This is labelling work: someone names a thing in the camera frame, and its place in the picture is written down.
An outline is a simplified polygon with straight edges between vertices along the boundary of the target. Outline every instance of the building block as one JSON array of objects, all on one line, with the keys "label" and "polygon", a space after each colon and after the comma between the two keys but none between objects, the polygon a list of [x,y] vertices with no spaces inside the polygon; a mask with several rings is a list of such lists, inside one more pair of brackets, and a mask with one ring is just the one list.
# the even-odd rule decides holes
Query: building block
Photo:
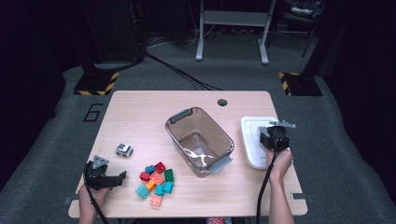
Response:
[{"label": "building block", "polygon": [[152,175],[152,173],[154,173],[154,171],[155,171],[155,167],[153,165],[147,166],[145,171],[146,171],[146,173],[149,173]]},{"label": "building block", "polygon": [[158,185],[155,189],[155,194],[159,196],[163,196],[163,185]]},{"label": "building block", "polygon": [[155,171],[157,171],[158,174],[162,174],[163,171],[165,170],[165,166],[163,165],[162,162],[158,162],[155,166]]},{"label": "building block", "polygon": [[140,177],[141,180],[149,182],[149,173],[142,172],[142,173],[140,173],[139,177]]},{"label": "building block", "polygon": [[153,180],[150,180],[147,184],[146,184],[146,188],[149,191],[152,191],[155,188],[156,184]]},{"label": "building block", "polygon": [[166,182],[174,182],[174,176],[173,176],[173,170],[169,169],[169,170],[165,170],[165,172],[163,173],[163,175],[165,176],[165,181]]},{"label": "building block", "polygon": [[165,180],[165,178],[163,178],[163,176],[161,176],[157,172],[154,172],[149,178],[153,180],[157,185],[161,185],[161,183]]},{"label": "building block", "polygon": [[161,204],[161,199],[162,198],[163,198],[162,196],[154,194],[154,195],[151,196],[151,201],[149,202],[149,204],[159,207],[160,204]]},{"label": "building block", "polygon": [[146,199],[149,195],[149,190],[144,185],[139,186],[135,192],[142,199]]},{"label": "building block", "polygon": [[172,193],[172,188],[173,188],[173,183],[166,182],[165,186],[163,187],[163,192],[170,194],[170,193]]}]

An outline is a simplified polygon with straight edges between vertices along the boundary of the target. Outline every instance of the table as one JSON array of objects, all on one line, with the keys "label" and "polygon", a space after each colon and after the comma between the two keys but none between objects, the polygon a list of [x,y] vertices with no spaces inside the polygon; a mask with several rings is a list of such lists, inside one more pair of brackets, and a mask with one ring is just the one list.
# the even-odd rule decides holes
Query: table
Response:
[{"label": "table", "polygon": [[205,10],[204,0],[201,0],[200,23],[199,23],[199,42],[196,61],[201,61],[204,53],[204,24],[222,24],[222,25],[244,25],[244,26],[260,26],[264,27],[262,39],[259,39],[260,55],[262,63],[267,65],[268,55],[265,48],[265,39],[268,35],[273,11],[276,0],[271,0],[268,12],[241,12],[241,11],[220,11]]},{"label": "table", "polygon": [[[226,100],[221,106],[218,100]],[[165,130],[165,122],[176,113],[201,107],[233,139],[233,161],[215,174],[198,178],[183,161]],[[257,197],[266,174],[248,164],[241,134],[244,116],[272,116],[276,111],[266,91],[116,91],[112,95],[89,161],[97,155],[110,161],[106,175],[127,171],[122,186],[106,197],[106,217],[255,217]],[[120,144],[134,148],[130,158],[117,156]],[[175,182],[160,207],[151,206],[135,190],[143,183],[139,175],[146,166],[161,161],[173,169]],[[82,185],[82,178],[77,190]],[[306,202],[294,200],[291,192],[302,192],[294,166],[285,176],[285,191],[295,216],[307,212]],[[262,196],[262,215],[269,214],[270,188]],[[79,217],[78,201],[69,208]]]}]

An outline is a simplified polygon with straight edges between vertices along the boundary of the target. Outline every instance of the plastic container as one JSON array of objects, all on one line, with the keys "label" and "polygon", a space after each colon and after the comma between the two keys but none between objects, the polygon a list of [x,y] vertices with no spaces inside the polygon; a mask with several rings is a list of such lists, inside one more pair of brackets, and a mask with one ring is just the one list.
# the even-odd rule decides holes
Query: plastic container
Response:
[{"label": "plastic container", "polygon": [[177,113],[166,121],[165,129],[198,177],[213,174],[232,161],[233,140],[202,108]]}]

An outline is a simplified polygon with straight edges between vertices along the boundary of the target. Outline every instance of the toy car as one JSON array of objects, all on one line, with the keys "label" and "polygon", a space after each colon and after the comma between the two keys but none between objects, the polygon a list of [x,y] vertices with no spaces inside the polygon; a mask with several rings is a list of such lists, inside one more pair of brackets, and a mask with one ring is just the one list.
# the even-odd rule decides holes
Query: toy car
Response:
[{"label": "toy car", "polygon": [[130,157],[133,151],[134,150],[126,144],[120,144],[116,148],[116,154],[123,157]]}]

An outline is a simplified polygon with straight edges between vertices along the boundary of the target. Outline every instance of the red toy block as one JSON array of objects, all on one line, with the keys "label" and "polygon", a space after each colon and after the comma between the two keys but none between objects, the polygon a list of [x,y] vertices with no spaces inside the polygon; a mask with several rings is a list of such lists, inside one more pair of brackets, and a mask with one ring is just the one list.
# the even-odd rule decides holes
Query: red toy block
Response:
[{"label": "red toy block", "polygon": [[159,207],[160,204],[161,204],[161,199],[162,199],[162,198],[163,198],[163,197],[154,194],[154,195],[151,196],[151,201],[149,202],[149,204],[151,204],[151,205],[153,205],[153,206]]},{"label": "red toy block", "polygon": [[157,171],[158,174],[162,174],[163,171],[165,170],[165,166],[163,165],[162,162],[158,162],[155,166],[155,171]]},{"label": "red toy block", "polygon": [[142,172],[140,173],[140,179],[146,182],[149,182],[149,173]]},{"label": "red toy block", "polygon": [[160,185],[165,180],[165,178],[163,178],[163,176],[161,176],[157,172],[154,172],[149,178],[153,180],[157,185]]}]

